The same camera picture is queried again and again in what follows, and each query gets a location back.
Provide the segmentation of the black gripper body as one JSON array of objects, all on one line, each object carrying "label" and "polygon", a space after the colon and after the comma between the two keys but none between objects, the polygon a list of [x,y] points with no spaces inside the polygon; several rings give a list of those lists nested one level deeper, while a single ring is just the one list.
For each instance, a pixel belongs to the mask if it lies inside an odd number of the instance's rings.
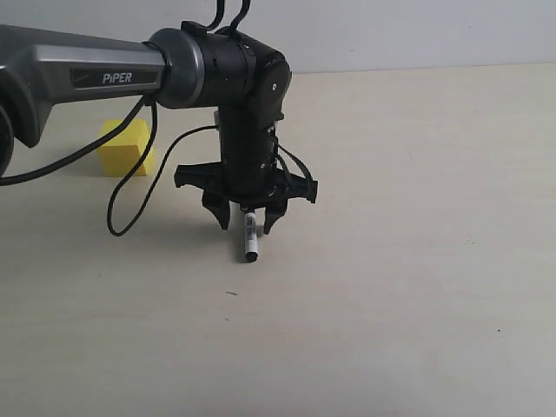
[{"label": "black gripper body", "polygon": [[177,188],[190,185],[206,194],[255,209],[295,198],[316,203],[318,191],[316,180],[308,182],[296,174],[287,176],[283,169],[272,168],[258,182],[255,177],[229,175],[221,162],[178,165],[174,182]]}]

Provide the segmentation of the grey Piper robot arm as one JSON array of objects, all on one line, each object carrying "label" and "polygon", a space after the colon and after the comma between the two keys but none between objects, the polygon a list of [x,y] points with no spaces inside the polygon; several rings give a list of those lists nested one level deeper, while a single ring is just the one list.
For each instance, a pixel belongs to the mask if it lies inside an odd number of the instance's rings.
[{"label": "grey Piper robot arm", "polygon": [[181,165],[175,185],[202,190],[202,204],[222,228],[230,206],[263,209],[269,231],[288,202],[314,202],[318,183],[292,154],[276,124],[291,82],[285,56],[234,26],[213,30],[185,21],[143,43],[13,25],[1,28],[1,164],[14,145],[35,147],[53,106],[138,96],[152,109],[215,108],[218,162]]}]

